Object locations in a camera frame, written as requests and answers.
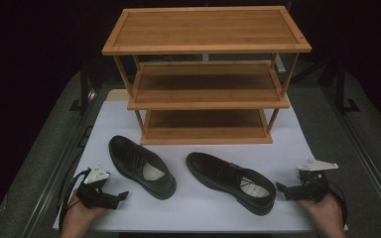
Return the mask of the black metal stand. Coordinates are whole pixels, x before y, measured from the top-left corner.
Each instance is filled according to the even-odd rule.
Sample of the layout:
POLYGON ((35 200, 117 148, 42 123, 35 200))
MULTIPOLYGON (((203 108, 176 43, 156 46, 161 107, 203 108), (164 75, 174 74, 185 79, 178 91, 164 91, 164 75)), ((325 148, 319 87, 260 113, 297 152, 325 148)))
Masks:
POLYGON ((342 62, 340 61, 337 65, 337 73, 336 73, 336 85, 335 85, 336 107, 342 115, 345 115, 347 112, 359 112, 360 109, 353 99, 344 98, 344 88, 345 88, 345 70, 343 68, 342 62))
POLYGON ((71 104, 69 110, 78 111, 79 114, 82 115, 86 112, 90 101, 90 64, 85 63, 76 75, 79 77, 80 97, 71 104))

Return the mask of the white table sheet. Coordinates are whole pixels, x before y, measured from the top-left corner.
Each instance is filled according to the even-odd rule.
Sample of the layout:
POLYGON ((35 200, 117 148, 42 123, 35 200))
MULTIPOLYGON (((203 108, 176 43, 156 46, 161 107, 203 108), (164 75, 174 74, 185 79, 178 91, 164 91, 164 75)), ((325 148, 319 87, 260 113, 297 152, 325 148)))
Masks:
POLYGON ((307 214, 280 192, 265 216, 244 208, 236 198, 202 185, 189 171, 186 157, 191 152, 214 155, 242 168, 287 186, 300 183, 298 166, 314 155, 292 108, 279 112, 271 144, 250 145, 151 145, 148 149, 166 163, 177 182, 174 195, 159 200, 137 183, 121 176, 108 151, 108 142, 122 135, 136 143, 141 130, 135 114, 125 101, 105 101, 77 166, 81 172, 101 165, 110 178, 103 190, 110 194, 128 191, 118 208, 110 210, 91 229, 100 232, 205 232, 205 233, 287 233, 314 231, 307 214))

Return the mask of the wooden three-tier shoe rack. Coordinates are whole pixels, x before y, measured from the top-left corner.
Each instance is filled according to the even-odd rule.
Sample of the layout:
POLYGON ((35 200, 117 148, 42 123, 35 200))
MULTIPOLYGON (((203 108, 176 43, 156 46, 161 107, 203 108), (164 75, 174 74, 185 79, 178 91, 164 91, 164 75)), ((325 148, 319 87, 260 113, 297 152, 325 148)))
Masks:
POLYGON ((283 6, 125 9, 102 52, 134 59, 123 80, 147 145, 267 144, 290 106, 280 54, 311 45, 283 6))

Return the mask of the person's left hand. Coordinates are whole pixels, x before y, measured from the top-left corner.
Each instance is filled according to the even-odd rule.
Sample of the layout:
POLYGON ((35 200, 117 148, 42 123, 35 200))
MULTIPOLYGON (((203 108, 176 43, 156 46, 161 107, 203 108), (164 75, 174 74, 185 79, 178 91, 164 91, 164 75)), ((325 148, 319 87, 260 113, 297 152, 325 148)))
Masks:
POLYGON ((87 208, 77 197, 72 195, 68 203, 68 210, 63 219, 61 238, 83 238, 93 222, 105 214, 105 208, 87 208))

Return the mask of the person's right hand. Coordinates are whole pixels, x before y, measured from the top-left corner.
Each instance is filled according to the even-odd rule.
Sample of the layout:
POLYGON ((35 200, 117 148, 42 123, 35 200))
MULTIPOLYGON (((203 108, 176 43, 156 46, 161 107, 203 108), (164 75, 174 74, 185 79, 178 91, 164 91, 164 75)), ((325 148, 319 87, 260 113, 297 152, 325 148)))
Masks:
POLYGON ((342 210, 334 196, 327 194, 317 203, 298 200, 297 204, 310 216, 323 238, 347 238, 342 210))

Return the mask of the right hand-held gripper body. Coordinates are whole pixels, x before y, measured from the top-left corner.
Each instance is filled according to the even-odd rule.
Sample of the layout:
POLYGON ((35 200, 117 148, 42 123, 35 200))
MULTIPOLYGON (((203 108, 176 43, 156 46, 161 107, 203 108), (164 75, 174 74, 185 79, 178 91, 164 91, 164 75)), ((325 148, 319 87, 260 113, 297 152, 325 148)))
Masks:
POLYGON ((298 165, 301 184, 287 187, 285 198, 287 200, 312 200, 319 202, 329 191, 329 184, 325 171, 336 170, 338 164, 308 159, 298 165))

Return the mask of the black leather shoe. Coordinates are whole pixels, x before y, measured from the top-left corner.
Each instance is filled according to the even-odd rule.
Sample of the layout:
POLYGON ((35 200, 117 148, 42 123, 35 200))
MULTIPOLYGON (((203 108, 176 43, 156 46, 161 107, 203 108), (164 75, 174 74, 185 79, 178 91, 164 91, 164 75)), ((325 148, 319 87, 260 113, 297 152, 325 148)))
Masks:
POLYGON ((190 153, 186 163, 199 182, 210 189, 232 195, 250 212, 266 215, 272 210, 276 189, 256 171, 198 152, 190 153))
POLYGON ((123 136, 114 136, 108 149, 115 168, 125 178, 157 199, 168 199, 175 193, 176 180, 157 154, 123 136))

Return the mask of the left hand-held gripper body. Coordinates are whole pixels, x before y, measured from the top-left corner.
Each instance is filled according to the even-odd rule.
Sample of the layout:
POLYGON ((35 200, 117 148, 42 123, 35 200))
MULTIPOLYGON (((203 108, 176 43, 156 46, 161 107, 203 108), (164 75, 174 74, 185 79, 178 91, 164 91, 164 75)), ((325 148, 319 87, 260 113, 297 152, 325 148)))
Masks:
POLYGON ((110 177, 110 172, 101 164, 88 168, 84 180, 77 189, 76 196, 86 208, 116 209, 120 196, 103 191, 103 187, 110 177))

